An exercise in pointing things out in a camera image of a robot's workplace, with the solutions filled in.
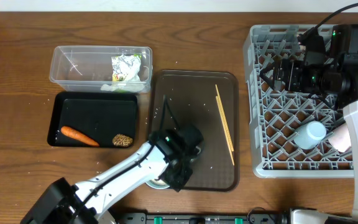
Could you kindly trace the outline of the blue cup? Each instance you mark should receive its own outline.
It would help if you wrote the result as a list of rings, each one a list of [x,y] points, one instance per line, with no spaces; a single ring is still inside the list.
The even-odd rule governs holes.
[[[295,130],[294,143],[301,149],[312,149],[326,136],[326,128],[319,121],[311,121]]]

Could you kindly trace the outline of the brown patterned food piece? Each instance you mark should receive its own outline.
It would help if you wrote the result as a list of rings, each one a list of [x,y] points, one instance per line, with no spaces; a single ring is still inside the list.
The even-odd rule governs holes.
[[[133,141],[134,140],[131,137],[124,134],[117,134],[112,139],[112,143],[116,147],[129,147],[132,145]]]

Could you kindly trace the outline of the pink cup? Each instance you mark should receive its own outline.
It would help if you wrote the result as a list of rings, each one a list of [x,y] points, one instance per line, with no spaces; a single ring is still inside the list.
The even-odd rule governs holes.
[[[331,137],[328,139],[330,145],[338,152],[346,152],[351,148],[351,138],[347,124],[344,123],[332,131]]]

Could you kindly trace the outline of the white napkin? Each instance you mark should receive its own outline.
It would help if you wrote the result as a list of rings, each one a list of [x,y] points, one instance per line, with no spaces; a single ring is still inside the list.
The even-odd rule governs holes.
[[[100,90],[111,92],[138,93],[142,92],[148,84],[149,83],[147,81],[142,81],[140,79],[140,76],[135,72],[113,72],[112,81],[108,84],[103,84]]]

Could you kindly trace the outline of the green foil snack wrapper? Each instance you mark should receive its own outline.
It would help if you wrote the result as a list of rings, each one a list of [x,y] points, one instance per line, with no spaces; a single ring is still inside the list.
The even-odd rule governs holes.
[[[141,55],[124,55],[111,57],[112,80],[114,82],[138,82],[141,68]]]

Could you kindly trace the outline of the orange carrot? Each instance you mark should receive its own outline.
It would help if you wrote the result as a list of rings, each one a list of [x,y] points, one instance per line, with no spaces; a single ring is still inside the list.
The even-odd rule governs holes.
[[[75,140],[85,143],[89,146],[99,147],[99,144],[95,140],[91,139],[87,135],[85,135],[71,127],[63,126],[61,128],[60,132],[66,137],[75,139]]]

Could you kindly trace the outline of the light blue rice bowl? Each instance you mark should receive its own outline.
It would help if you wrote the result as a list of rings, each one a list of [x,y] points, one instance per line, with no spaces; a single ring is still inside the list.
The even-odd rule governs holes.
[[[168,189],[170,186],[161,179],[152,179],[146,182],[146,184],[153,189]]]

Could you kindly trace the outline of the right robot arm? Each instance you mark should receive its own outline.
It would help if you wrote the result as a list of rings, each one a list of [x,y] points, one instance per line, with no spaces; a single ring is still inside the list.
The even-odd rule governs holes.
[[[305,48],[303,60],[281,59],[259,76],[273,89],[284,84],[287,91],[337,97],[351,139],[354,205],[351,218],[330,216],[325,223],[358,223],[358,24],[333,26],[329,49],[317,27],[297,39]]]

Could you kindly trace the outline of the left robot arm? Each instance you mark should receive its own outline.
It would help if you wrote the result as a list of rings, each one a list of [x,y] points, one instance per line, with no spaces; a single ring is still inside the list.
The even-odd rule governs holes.
[[[191,163],[202,143],[193,125],[154,131],[133,155],[107,171],[74,185],[65,178],[50,184],[21,222],[99,223],[116,202],[154,179],[179,192],[193,173]]]

